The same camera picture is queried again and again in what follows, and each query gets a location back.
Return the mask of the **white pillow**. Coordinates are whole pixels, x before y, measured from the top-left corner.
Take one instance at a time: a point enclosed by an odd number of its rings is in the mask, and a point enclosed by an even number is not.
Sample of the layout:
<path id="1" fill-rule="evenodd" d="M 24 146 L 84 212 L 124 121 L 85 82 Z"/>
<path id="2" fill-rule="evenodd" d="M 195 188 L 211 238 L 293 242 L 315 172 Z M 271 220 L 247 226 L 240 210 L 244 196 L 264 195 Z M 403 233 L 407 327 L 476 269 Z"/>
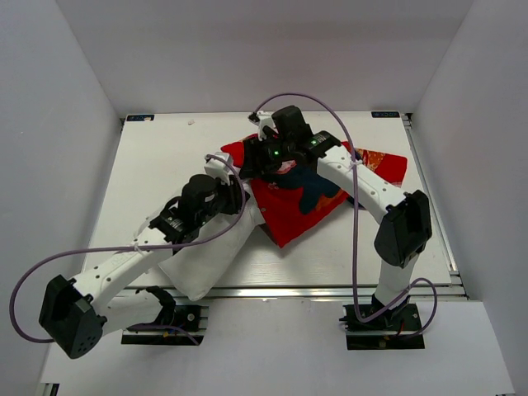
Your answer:
<path id="1" fill-rule="evenodd" d="M 244 186 L 249 194 L 242 217 L 219 214 L 206 224 L 199 234 L 203 240 L 226 228 L 227 233 L 193 247 L 185 247 L 158 266 L 171 284 L 188 299 L 202 299 L 220 280 L 233 263 L 252 231 L 264 224 L 261 211 L 249 185 Z"/>

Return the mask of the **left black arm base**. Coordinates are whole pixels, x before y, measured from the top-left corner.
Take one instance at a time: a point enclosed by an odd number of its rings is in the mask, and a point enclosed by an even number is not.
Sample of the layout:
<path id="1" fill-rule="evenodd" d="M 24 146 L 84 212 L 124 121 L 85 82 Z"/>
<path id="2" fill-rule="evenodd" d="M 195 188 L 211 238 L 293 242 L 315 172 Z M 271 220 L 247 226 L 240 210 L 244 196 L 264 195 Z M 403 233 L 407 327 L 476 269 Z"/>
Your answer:
<path id="1" fill-rule="evenodd" d="M 123 331 L 120 343 L 135 346 L 198 347 L 205 336 L 209 307 L 178 303 L 166 290 L 146 289 L 158 299 L 161 311 L 152 323 L 141 323 Z"/>

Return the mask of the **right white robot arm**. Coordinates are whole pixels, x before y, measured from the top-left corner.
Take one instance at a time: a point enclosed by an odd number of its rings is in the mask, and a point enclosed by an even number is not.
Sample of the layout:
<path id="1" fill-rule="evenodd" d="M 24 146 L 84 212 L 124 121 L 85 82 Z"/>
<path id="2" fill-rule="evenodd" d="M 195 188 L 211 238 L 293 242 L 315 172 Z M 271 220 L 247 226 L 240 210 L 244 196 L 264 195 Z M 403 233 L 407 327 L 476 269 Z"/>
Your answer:
<path id="1" fill-rule="evenodd" d="M 310 172 L 313 181 L 336 186 L 364 208 L 379 225 L 375 251 L 381 258 L 373 313 L 363 320 L 393 328 L 403 317 L 415 263 L 432 236 L 430 203 L 420 190 L 408 193 L 369 169 L 351 142 L 329 132 L 312 131 L 297 106 L 274 113 L 254 111 L 248 117 L 257 135 L 245 139 L 241 175 L 285 186 L 280 169 L 288 162 Z"/>

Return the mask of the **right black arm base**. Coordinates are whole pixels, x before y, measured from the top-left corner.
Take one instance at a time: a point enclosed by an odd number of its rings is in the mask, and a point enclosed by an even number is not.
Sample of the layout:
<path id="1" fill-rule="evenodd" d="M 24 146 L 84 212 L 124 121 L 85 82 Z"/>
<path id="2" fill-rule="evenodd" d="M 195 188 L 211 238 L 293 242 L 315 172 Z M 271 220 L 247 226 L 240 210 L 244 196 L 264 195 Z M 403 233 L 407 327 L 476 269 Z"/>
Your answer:
<path id="1" fill-rule="evenodd" d="M 346 334 L 348 351 L 423 350 L 425 342 L 422 321 L 415 304 L 407 304 L 397 313 L 385 312 L 382 316 L 362 323 L 356 317 L 354 305 L 343 306 L 344 315 L 339 323 Z"/>

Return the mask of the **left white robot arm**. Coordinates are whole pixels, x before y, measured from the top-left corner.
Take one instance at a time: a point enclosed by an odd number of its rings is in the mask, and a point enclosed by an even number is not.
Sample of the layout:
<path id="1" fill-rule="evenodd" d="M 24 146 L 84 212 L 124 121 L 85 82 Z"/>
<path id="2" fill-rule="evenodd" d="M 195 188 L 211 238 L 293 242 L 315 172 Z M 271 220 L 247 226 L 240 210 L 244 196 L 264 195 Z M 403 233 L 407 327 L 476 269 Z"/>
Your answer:
<path id="1" fill-rule="evenodd" d="M 121 329 L 173 325 L 176 302 L 159 286 L 132 295 L 120 292 L 184 248 L 198 246 L 200 230 L 218 215 L 241 216 L 249 194 L 237 174 L 225 180 L 198 174 L 124 247 L 71 279 L 53 278 L 45 289 L 39 323 L 71 359 L 86 355 L 106 334 Z"/>

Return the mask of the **blue label sticker left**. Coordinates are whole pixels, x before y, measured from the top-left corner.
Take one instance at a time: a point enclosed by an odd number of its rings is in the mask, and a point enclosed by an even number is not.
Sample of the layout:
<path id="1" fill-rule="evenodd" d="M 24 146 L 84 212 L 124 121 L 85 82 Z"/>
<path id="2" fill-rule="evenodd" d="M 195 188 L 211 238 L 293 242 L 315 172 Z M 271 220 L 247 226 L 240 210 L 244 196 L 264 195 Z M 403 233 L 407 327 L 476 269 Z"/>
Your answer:
<path id="1" fill-rule="evenodd" d="M 127 115 L 126 122 L 145 122 L 154 120 L 154 114 Z"/>

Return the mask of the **blue label sticker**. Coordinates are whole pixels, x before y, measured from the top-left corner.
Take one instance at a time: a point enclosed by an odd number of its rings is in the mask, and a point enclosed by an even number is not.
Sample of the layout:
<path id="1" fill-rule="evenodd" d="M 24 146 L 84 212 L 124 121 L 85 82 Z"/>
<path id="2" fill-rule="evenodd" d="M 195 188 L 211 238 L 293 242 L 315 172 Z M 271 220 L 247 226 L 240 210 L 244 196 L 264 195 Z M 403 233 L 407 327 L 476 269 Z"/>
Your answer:
<path id="1" fill-rule="evenodd" d="M 400 114 L 398 111 L 372 111 L 371 116 L 373 118 L 399 118 Z"/>
<path id="2" fill-rule="evenodd" d="M 145 122 L 154 120 L 154 114 L 127 115 L 126 122 Z"/>

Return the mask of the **blue label sticker right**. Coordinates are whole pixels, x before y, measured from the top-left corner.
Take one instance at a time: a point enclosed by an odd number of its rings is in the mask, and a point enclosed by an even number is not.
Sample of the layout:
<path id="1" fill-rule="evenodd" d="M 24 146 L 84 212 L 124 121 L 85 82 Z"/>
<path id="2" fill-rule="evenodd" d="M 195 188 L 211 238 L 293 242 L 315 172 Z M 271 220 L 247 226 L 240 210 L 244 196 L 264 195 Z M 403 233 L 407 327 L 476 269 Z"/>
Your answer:
<path id="1" fill-rule="evenodd" d="M 399 118 L 400 114 L 398 111 L 372 111 L 371 116 L 373 118 Z"/>

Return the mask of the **aluminium table frame rail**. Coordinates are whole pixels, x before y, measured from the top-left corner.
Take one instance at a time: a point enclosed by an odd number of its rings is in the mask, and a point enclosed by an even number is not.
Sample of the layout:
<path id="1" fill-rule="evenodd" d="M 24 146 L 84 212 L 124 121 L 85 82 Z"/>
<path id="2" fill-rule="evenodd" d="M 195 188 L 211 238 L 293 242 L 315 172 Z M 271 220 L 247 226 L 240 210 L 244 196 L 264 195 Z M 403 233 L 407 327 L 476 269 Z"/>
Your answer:
<path id="1" fill-rule="evenodd" d="M 460 284 L 437 285 L 436 293 L 438 296 L 466 296 L 464 287 Z M 176 289 L 165 289 L 175 297 L 185 297 L 185 295 Z M 204 298 L 332 298 L 332 297 L 352 297 L 351 287 L 286 287 L 286 288 L 214 288 L 209 291 Z M 359 287 L 357 290 L 358 297 L 370 297 L 375 292 L 375 287 Z M 134 295 L 136 289 L 125 289 L 120 295 Z M 428 297 L 433 296 L 432 288 L 425 283 L 414 286 L 410 295 Z"/>

